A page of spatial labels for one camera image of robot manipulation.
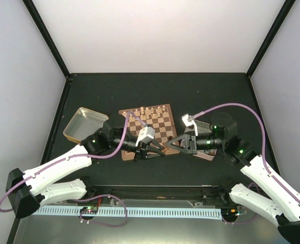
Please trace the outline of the gold metal tin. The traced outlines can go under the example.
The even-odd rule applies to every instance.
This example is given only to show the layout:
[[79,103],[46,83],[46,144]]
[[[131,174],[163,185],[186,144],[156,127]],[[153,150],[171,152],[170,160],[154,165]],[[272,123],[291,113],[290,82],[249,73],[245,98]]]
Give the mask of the gold metal tin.
[[79,144],[101,128],[108,118],[105,114],[80,107],[67,124],[63,135],[68,141]]

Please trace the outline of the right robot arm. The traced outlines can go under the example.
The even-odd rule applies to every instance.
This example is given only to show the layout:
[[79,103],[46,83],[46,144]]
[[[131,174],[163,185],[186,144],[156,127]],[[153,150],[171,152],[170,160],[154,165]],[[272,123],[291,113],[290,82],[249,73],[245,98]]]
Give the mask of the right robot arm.
[[300,193],[256,153],[249,142],[238,137],[237,123],[232,117],[227,113],[215,114],[209,133],[199,133],[188,114],[182,120],[194,129],[169,140],[168,147],[188,155],[196,155],[199,150],[219,150],[266,193],[262,196],[242,183],[230,181],[219,190],[219,201],[224,205],[234,202],[255,211],[273,223],[289,243],[300,243]]

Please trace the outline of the black frame post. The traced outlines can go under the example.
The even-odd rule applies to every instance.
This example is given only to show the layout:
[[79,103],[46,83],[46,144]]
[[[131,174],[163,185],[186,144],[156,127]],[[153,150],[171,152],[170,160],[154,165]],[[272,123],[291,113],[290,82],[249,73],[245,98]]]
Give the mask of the black frame post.
[[295,4],[296,0],[285,0],[281,9],[279,10],[275,20],[273,21],[267,35],[265,36],[260,48],[258,49],[251,65],[249,66],[246,76],[251,78],[256,71],[258,65],[260,64],[261,60],[263,59],[264,55],[266,54],[269,46],[271,45],[272,41],[274,40],[275,36],[277,35],[279,29],[281,28],[283,22],[285,21],[287,15],[291,11],[293,5]]
[[47,44],[50,52],[52,53],[56,63],[58,64],[61,72],[63,73],[65,78],[70,77],[70,72],[67,68],[67,66],[64,63],[64,60],[62,56],[60,55],[60,52],[58,51],[41,15],[39,14],[34,2],[32,0],[23,0],[22,1],[28,10],[30,16],[32,17],[36,27],[38,28],[40,34],[42,35],[45,43]]

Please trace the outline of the small circuit board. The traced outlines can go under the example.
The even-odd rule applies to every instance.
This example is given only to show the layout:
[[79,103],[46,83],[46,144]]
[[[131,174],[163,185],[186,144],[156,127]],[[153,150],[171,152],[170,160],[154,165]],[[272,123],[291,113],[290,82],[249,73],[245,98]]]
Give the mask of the small circuit board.
[[95,215],[98,212],[98,207],[97,206],[85,206],[81,208],[80,213],[81,214],[92,214]]

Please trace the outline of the black frame post right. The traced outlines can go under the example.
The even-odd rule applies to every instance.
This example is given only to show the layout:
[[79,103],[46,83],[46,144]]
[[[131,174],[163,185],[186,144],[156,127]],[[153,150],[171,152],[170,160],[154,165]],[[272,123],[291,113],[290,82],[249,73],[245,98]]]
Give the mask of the black frame post right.
[[295,4],[296,0],[285,0],[281,9],[279,10],[275,20],[273,21],[267,35],[265,36],[260,48],[258,49],[251,65],[249,66],[246,76],[251,78],[256,71],[258,65],[260,64],[261,60],[263,59],[264,55],[266,54],[269,46],[271,45],[272,41],[274,40],[275,36],[277,35],[279,29],[281,28],[283,22],[285,21],[287,15],[291,11],[293,5]]

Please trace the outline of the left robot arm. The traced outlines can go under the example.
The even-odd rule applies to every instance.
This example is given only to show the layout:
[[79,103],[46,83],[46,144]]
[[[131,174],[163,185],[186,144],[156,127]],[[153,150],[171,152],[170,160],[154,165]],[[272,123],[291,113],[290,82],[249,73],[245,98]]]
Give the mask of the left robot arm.
[[90,203],[96,198],[95,188],[82,179],[59,183],[65,176],[92,165],[92,159],[109,159],[119,151],[134,154],[134,161],[149,157],[163,157],[164,147],[155,140],[155,129],[141,122],[138,136],[127,128],[129,119],[139,118],[132,112],[126,116],[114,114],[103,126],[86,137],[64,155],[33,169],[15,168],[8,174],[6,195],[15,217],[23,219],[41,206],[63,201],[83,200]]

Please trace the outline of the white queen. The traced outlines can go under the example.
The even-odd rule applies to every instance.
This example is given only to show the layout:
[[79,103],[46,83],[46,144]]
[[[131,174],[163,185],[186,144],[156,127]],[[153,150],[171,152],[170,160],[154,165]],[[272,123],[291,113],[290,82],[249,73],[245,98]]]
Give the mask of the white queen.
[[141,112],[141,115],[144,115],[144,107],[140,107],[140,112]]

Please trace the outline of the pink metal tin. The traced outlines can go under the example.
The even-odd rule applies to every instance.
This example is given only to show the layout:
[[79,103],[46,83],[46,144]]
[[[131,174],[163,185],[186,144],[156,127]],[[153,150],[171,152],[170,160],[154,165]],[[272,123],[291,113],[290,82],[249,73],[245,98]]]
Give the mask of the pink metal tin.
[[[202,122],[199,120],[195,120],[197,124],[198,134],[211,134],[211,125],[206,122]],[[208,151],[213,151],[214,155],[208,155]],[[193,155],[198,158],[202,158],[204,160],[212,161],[216,155],[217,150],[216,149],[201,149],[199,150],[199,146],[197,145],[197,154]]]

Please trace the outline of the wooden chess board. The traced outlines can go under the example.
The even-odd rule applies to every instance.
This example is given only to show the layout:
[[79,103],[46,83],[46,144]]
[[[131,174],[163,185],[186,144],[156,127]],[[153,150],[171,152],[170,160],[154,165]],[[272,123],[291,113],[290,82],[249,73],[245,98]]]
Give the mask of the wooden chess board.
[[[151,114],[151,108],[154,108],[154,114],[157,116],[157,107],[160,106],[162,109],[162,106],[165,105],[166,112],[168,113],[168,117],[163,117],[164,112],[162,111],[162,117],[152,119],[152,114]],[[158,141],[163,147],[166,148],[166,142],[168,141],[169,137],[176,137],[177,132],[175,128],[175,123],[173,119],[173,114],[172,110],[170,107],[170,104],[162,104],[162,105],[156,105],[156,106],[149,106],[148,107],[150,110],[150,119],[145,120],[143,122],[150,124],[154,129],[155,129],[155,136],[154,139]],[[135,110],[138,109],[139,111],[139,116],[138,118],[141,119],[141,112],[140,112],[140,107],[138,108],[132,108],[132,109],[124,109],[124,110],[119,110],[118,113],[123,115],[123,112],[126,111],[132,111],[135,114]],[[143,125],[137,121],[132,115],[130,115],[129,122],[127,124],[127,128],[129,129],[130,133],[133,136],[138,136],[139,131],[143,128]],[[123,161],[130,161],[134,158],[134,153],[126,153],[126,151],[121,152],[122,160]]]

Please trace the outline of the black frame post left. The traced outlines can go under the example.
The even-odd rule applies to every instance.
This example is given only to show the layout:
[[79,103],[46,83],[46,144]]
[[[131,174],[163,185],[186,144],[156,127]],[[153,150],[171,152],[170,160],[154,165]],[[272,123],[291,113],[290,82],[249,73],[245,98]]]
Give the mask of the black frame post left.
[[39,14],[34,2],[32,0],[23,0],[22,1],[28,10],[30,16],[32,17],[36,27],[38,28],[40,34],[42,35],[45,43],[47,44],[50,52],[52,53],[56,63],[58,64],[61,72],[63,73],[65,78],[70,77],[70,72],[67,68],[67,66],[64,63],[64,60],[62,56],[60,55],[60,52],[58,51],[41,15]]

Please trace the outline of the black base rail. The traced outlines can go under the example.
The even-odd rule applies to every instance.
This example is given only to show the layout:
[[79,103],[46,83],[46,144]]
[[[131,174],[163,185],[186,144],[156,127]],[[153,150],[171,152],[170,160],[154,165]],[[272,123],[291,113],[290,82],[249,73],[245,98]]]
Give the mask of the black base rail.
[[121,200],[185,200],[201,202],[204,205],[233,206],[226,190],[221,187],[173,187],[173,186],[93,186],[90,187],[82,200],[95,196],[105,203],[106,195],[110,194]]

